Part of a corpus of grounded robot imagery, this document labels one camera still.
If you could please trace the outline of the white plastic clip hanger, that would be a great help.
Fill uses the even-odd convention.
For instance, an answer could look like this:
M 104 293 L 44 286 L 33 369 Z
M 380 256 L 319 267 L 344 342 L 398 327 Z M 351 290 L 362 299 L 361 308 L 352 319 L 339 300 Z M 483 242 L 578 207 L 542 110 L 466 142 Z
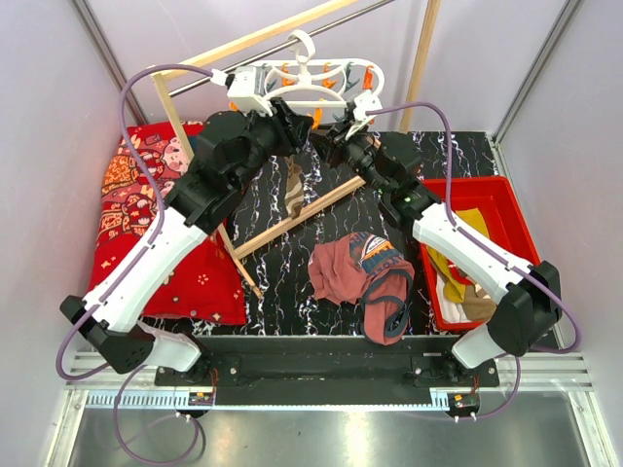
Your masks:
M 263 94 L 267 99 L 282 97 L 300 108 L 340 108 L 364 90 L 362 80 L 368 65 L 375 67 L 375 87 L 379 96 L 385 87 L 385 73 L 376 63 L 363 58 L 317 58 L 315 42 L 301 29 L 289 34 L 298 42 L 289 48 L 291 59 L 261 59 L 252 66 L 265 73 Z

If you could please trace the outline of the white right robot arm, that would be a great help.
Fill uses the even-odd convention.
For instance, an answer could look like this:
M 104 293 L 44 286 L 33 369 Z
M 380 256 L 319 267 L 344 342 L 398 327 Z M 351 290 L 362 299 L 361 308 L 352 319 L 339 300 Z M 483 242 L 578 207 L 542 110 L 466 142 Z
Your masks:
M 496 305 L 486 323 L 463 335 L 442 361 L 453 385 L 475 377 L 477 366 L 501 354 L 524 356 L 562 317 L 559 271 L 549 262 L 532 264 L 470 227 L 418 178 L 421 154 L 413 138 L 336 124 L 316 150 L 332 166 L 347 165 L 380 191 L 388 223 L 432 247 L 482 286 Z

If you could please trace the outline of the brown striped sock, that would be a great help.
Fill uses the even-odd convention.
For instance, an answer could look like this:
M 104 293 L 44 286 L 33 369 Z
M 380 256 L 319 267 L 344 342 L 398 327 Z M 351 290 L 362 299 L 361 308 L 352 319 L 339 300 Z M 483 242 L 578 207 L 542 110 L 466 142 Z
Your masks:
M 286 159 L 286 165 L 288 172 L 284 198 L 285 207 L 288 217 L 294 219 L 300 215 L 305 196 L 302 168 L 294 161 L 293 156 Z

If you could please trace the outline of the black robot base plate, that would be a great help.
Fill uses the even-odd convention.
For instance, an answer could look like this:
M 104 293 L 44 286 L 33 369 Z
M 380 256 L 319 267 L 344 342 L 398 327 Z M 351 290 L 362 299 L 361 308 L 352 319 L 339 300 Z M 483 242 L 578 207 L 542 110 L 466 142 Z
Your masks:
M 406 337 L 390 346 L 362 337 L 208 337 L 204 372 L 187 379 L 157 369 L 158 386 L 216 384 L 219 409 L 337 406 L 446 408 L 445 391 L 496 388 L 494 361 L 466 370 L 451 357 L 453 337 Z

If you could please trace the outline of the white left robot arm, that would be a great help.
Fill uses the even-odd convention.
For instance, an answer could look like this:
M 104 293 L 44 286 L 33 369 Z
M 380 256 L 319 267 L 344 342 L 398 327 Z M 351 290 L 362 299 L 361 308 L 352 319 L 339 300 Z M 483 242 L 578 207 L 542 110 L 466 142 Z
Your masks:
M 306 146 L 310 116 L 284 99 L 271 99 L 267 116 L 235 111 L 210 116 L 194 138 L 187 172 L 166 197 L 147 231 L 109 276 L 85 297 L 68 296 L 61 313 L 120 375 L 144 365 L 173 369 L 191 385 L 209 376 L 199 342 L 161 331 L 139 316 L 165 278 L 236 210 L 257 172 L 272 156 L 288 157 Z

